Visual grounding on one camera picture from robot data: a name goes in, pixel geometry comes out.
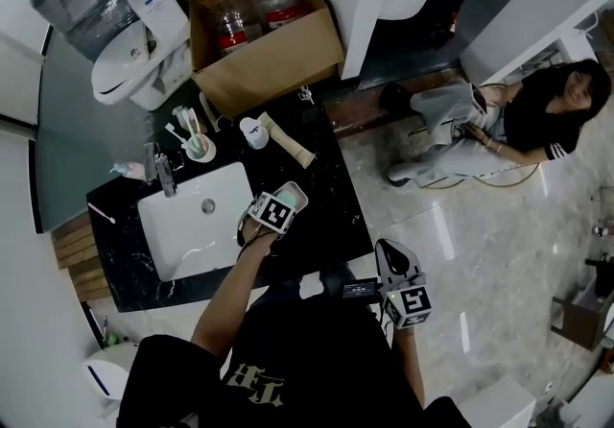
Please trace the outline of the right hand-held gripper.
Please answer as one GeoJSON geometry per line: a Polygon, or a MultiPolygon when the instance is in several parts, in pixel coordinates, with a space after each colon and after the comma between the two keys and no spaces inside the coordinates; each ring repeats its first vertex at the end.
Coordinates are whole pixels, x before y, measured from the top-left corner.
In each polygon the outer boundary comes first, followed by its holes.
{"type": "Polygon", "coordinates": [[[379,292],[385,295],[384,311],[394,327],[401,330],[425,322],[432,304],[417,255],[396,241],[379,239],[375,244],[375,262],[381,281],[379,292]]]}

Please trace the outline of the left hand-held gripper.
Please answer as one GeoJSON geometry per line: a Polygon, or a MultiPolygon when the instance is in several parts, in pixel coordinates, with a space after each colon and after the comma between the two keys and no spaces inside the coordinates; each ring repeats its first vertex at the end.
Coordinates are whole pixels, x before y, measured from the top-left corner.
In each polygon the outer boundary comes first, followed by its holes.
{"type": "Polygon", "coordinates": [[[238,224],[237,238],[243,237],[242,232],[247,218],[251,218],[258,225],[283,238],[290,228],[296,211],[277,199],[273,194],[263,192],[255,197],[242,215],[238,224]]]}

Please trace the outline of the person's left forearm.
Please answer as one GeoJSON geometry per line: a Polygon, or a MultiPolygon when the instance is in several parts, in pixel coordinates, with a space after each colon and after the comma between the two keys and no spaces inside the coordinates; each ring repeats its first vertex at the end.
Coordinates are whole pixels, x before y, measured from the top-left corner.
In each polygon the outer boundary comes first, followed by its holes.
{"type": "Polygon", "coordinates": [[[191,342],[221,363],[225,362],[234,344],[255,278],[275,239],[276,233],[268,232],[247,242],[197,322],[191,342]]]}

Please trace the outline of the person's right forearm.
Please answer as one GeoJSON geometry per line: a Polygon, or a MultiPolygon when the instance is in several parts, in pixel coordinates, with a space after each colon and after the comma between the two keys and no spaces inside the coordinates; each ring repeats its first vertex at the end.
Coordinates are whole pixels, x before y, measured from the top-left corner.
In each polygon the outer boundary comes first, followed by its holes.
{"type": "Polygon", "coordinates": [[[424,408],[425,390],[418,360],[415,328],[395,329],[392,336],[391,350],[420,406],[424,408]]]}

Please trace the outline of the black small screen device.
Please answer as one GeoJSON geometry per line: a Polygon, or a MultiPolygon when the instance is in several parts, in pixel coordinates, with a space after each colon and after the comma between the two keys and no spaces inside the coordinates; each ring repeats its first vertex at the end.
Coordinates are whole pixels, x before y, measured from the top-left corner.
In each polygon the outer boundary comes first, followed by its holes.
{"type": "Polygon", "coordinates": [[[371,298],[378,295],[379,282],[375,277],[346,281],[342,285],[344,299],[371,298]]]}

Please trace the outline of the black marble vanity table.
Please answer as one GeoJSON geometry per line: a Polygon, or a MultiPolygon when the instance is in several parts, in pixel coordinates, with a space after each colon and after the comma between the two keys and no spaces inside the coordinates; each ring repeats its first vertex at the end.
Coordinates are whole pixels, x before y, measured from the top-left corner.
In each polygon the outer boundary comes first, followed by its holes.
{"type": "MultiPolygon", "coordinates": [[[[294,181],[309,203],[295,217],[288,233],[272,246],[260,269],[259,287],[339,265],[372,252],[373,246],[341,149],[321,105],[311,124],[301,123],[300,101],[290,94],[251,112],[267,112],[278,126],[315,155],[303,169],[276,143],[253,150],[236,127],[212,136],[218,148],[207,164],[187,160],[175,173],[178,184],[233,162],[245,166],[253,195],[273,192],[294,181]]],[[[90,209],[95,242],[110,287],[121,312],[149,310],[212,298],[229,273],[226,267],[209,273],[162,281],[141,224],[138,203],[158,192],[160,182],[116,178],[91,191],[87,201],[115,219],[116,224],[90,209]]]]}

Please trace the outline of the person's blue jeans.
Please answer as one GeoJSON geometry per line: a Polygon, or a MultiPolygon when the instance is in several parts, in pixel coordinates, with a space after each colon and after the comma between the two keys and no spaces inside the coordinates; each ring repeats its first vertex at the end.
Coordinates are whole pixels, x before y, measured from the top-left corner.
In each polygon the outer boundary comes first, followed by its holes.
{"type": "Polygon", "coordinates": [[[322,284],[322,294],[325,297],[341,297],[343,287],[353,282],[356,276],[347,263],[329,266],[319,272],[319,281],[322,284]]]}

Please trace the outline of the white spray bottle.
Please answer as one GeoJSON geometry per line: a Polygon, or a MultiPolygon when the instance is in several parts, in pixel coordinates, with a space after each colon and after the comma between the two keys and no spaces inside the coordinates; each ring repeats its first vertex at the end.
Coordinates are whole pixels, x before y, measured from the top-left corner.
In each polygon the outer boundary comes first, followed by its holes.
{"type": "Polygon", "coordinates": [[[239,128],[252,149],[261,150],[268,144],[269,133],[260,120],[245,117],[240,121],[239,128]]]}

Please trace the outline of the white sink basin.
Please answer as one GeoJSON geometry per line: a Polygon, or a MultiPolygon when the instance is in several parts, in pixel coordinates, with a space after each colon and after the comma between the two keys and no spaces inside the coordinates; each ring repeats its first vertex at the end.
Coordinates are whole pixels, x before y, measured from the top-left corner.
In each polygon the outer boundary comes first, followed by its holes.
{"type": "Polygon", "coordinates": [[[239,220],[253,198],[245,166],[235,162],[153,194],[138,212],[162,281],[231,267],[237,260],[239,220]]]}

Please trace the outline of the black pump bottle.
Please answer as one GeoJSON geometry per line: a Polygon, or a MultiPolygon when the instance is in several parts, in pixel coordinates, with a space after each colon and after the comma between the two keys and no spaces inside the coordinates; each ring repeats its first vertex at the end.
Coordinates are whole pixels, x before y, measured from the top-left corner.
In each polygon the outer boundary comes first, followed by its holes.
{"type": "Polygon", "coordinates": [[[302,85],[297,92],[301,107],[301,123],[303,125],[311,124],[318,119],[319,107],[313,98],[313,93],[307,85],[302,85]]]}

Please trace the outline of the chrome faucet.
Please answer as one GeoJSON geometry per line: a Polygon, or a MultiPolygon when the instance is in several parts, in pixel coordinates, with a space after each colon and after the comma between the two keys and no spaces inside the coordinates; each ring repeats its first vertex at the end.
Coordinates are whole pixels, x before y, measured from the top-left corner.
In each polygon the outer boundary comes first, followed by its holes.
{"type": "Polygon", "coordinates": [[[151,182],[157,179],[166,198],[177,194],[175,172],[184,167],[182,152],[164,151],[155,142],[148,142],[144,146],[145,180],[151,182]]]}

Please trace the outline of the pink toothbrush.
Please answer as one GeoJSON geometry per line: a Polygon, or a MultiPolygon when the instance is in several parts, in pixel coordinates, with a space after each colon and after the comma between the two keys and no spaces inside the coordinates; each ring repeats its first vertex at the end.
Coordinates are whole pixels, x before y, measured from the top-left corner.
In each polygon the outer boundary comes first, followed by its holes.
{"type": "Polygon", "coordinates": [[[187,124],[189,126],[189,131],[191,133],[191,137],[194,139],[194,143],[198,144],[200,148],[202,148],[201,140],[198,135],[198,125],[197,121],[192,114],[192,110],[189,109],[186,114],[187,124]]]}

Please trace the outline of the cardboard box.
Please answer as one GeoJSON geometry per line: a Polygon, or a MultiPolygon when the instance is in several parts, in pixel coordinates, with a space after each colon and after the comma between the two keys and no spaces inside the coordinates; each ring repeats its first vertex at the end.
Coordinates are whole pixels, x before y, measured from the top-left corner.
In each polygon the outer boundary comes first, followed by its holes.
{"type": "Polygon", "coordinates": [[[189,3],[192,79],[227,118],[337,73],[342,45],[325,0],[305,0],[307,14],[221,57],[215,0],[189,3]]]}

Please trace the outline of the person's black shirt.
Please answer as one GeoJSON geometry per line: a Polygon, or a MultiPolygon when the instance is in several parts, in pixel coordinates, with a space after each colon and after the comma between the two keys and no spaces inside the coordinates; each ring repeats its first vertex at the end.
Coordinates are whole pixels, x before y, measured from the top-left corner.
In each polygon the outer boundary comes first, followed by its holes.
{"type": "Polygon", "coordinates": [[[228,364],[168,335],[138,347],[117,428],[470,428],[448,397],[422,407],[374,315],[347,302],[264,303],[228,364]]]}

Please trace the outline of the pink pump bottle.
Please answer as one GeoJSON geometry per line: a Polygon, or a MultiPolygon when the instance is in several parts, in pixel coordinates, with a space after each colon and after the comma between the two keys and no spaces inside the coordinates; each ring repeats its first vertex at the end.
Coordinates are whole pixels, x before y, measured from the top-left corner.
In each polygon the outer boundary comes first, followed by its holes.
{"type": "Polygon", "coordinates": [[[139,162],[114,163],[110,172],[120,174],[124,178],[146,179],[145,167],[139,162]]]}

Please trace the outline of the white cabinet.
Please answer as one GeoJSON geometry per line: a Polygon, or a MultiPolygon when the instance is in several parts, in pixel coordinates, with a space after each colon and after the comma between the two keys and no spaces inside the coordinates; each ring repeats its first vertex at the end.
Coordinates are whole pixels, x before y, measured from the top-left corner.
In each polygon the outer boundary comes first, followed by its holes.
{"type": "Polygon", "coordinates": [[[529,428],[536,398],[510,376],[460,404],[472,428],[529,428]]]}

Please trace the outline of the pale long toothbrush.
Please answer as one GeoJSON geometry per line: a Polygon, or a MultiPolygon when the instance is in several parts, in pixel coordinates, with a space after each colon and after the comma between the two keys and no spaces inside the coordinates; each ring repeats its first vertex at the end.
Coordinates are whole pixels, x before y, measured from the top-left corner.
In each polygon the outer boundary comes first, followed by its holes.
{"type": "Polygon", "coordinates": [[[116,221],[114,218],[108,216],[105,212],[103,212],[102,210],[100,210],[98,207],[96,207],[95,205],[93,205],[91,202],[89,202],[88,207],[93,210],[96,214],[100,215],[101,217],[105,218],[106,220],[108,220],[111,224],[115,225],[116,221]]]}

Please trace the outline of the brown wooden stool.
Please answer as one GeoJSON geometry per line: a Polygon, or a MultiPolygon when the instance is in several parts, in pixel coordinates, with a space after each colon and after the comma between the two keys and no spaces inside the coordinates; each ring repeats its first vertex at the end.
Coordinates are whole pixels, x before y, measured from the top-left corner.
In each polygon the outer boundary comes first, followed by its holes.
{"type": "Polygon", "coordinates": [[[608,313],[614,306],[614,290],[607,297],[599,297],[596,284],[593,280],[575,299],[553,297],[551,301],[560,319],[553,320],[550,331],[588,351],[601,343],[609,327],[608,313]]]}

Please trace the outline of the wooden steps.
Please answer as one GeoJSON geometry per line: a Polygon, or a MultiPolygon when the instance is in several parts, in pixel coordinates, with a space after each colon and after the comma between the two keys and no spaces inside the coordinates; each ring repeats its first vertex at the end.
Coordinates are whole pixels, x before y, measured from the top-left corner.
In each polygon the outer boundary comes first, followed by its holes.
{"type": "Polygon", "coordinates": [[[68,272],[80,302],[111,297],[88,212],[53,230],[51,238],[59,269],[68,272]]]}

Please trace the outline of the white toilet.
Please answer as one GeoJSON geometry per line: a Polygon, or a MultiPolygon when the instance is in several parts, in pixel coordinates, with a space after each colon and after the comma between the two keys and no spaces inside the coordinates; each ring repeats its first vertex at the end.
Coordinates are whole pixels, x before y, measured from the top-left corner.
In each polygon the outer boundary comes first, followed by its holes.
{"type": "Polygon", "coordinates": [[[125,99],[160,108],[192,73],[190,23],[177,0],[128,0],[137,20],[97,57],[94,97],[104,105],[125,99]]]}

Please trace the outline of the white cylindrical bin with slot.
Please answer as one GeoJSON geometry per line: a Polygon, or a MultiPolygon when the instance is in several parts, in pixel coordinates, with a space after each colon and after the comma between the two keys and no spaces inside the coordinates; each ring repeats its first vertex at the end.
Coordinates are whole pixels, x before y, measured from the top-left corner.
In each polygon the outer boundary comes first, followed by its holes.
{"type": "Polygon", "coordinates": [[[119,406],[130,376],[138,344],[132,342],[109,346],[87,358],[83,375],[93,390],[105,401],[102,413],[91,428],[115,428],[119,406]]]}

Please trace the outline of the yellow frame chair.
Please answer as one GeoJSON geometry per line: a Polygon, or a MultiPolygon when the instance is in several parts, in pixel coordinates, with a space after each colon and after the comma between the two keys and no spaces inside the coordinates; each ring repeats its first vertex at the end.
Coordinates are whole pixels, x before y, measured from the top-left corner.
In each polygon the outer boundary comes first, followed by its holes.
{"type": "MultiPolygon", "coordinates": [[[[451,135],[452,141],[460,140],[461,137],[464,135],[463,123],[460,123],[458,121],[448,121],[448,122],[445,122],[443,126],[450,127],[450,135],[451,135]]],[[[520,178],[519,180],[516,180],[514,183],[508,183],[508,184],[498,184],[498,183],[490,182],[491,179],[494,179],[495,177],[500,176],[501,173],[496,173],[496,174],[489,175],[486,177],[472,177],[472,179],[477,181],[479,184],[482,184],[487,187],[497,188],[497,189],[509,189],[509,188],[513,188],[513,187],[524,184],[527,180],[531,179],[532,176],[539,169],[540,169],[540,163],[534,164],[531,167],[531,170],[527,172],[522,178],[520,178]]],[[[454,188],[456,186],[463,184],[466,181],[466,178],[454,177],[454,178],[451,178],[450,184],[444,185],[443,182],[446,180],[448,180],[448,177],[432,179],[428,184],[425,184],[425,185],[420,185],[417,182],[416,186],[419,189],[426,189],[426,190],[437,190],[437,191],[446,190],[446,189],[451,189],[451,188],[454,188]]]]}

